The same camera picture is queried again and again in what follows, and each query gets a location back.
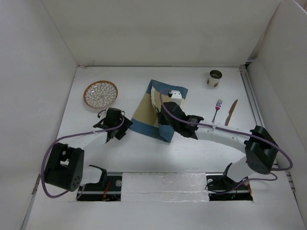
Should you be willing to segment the orange rimmed patterned bowl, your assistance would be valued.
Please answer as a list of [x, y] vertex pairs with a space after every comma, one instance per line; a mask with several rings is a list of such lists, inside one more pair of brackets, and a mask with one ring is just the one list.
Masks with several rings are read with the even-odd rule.
[[91, 108], [110, 106], [118, 96], [116, 85], [110, 81], [100, 80], [91, 83], [83, 93], [83, 101]]

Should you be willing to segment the blue tan white placemat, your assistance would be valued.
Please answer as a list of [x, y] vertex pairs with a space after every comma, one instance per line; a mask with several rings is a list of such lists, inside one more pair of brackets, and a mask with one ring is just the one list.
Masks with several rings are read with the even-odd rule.
[[182, 105], [184, 103], [188, 94], [187, 88], [151, 80], [140, 104], [132, 116], [132, 126], [130, 126], [130, 129], [136, 133], [170, 143], [175, 132], [169, 125], [158, 124], [158, 116], [156, 113], [161, 109], [161, 92], [163, 93], [163, 102], [170, 101], [168, 93], [164, 91], [165, 89], [179, 91], [182, 96], [180, 104]]

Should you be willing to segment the brown wooden knife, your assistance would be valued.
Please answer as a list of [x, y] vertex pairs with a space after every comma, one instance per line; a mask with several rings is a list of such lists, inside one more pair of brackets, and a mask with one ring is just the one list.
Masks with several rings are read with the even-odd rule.
[[236, 107], [237, 102], [238, 102], [238, 99], [236, 99], [236, 100], [233, 102], [231, 108], [229, 109], [229, 111], [228, 111], [228, 116], [227, 116], [227, 118], [226, 118], [226, 120], [225, 120], [225, 123], [224, 123], [225, 126], [228, 126], [228, 124], [229, 124], [229, 122], [230, 122], [230, 119], [231, 119], [231, 116], [232, 116], [232, 114], [233, 114], [233, 111], [234, 111], [234, 109], [235, 109], [235, 107]]

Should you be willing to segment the white brown cup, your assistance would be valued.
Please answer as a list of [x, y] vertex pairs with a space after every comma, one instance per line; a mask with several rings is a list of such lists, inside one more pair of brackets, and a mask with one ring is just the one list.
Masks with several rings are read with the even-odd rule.
[[216, 88], [222, 78], [222, 73], [218, 70], [211, 70], [207, 79], [207, 85]]

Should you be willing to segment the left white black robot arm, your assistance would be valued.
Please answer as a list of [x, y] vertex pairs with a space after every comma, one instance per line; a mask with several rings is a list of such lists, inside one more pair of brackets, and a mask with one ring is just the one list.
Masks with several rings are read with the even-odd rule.
[[47, 197], [58, 198], [87, 184], [96, 190], [105, 188], [105, 169], [91, 178], [84, 177], [84, 157], [101, 150], [113, 138], [121, 140], [133, 125], [120, 109], [108, 108], [105, 112], [92, 131], [60, 137], [48, 147], [41, 164], [41, 184]]

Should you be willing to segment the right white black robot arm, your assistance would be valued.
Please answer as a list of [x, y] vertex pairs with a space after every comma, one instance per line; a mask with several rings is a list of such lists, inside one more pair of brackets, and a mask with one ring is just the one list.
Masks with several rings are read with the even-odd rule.
[[226, 166], [223, 173], [207, 183], [209, 191], [222, 194], [236, 190], [254, 173], [273, 174], [273, 164], [280, 151], [267, 130], [261, 126], [245, 133], [234, 128], [202, 123], [203, 117], [185, 114], [175, 102], [164, 102], [158, 123], [168, 125], [185, 138], [206, 140], [232, 147], [244, 156]]

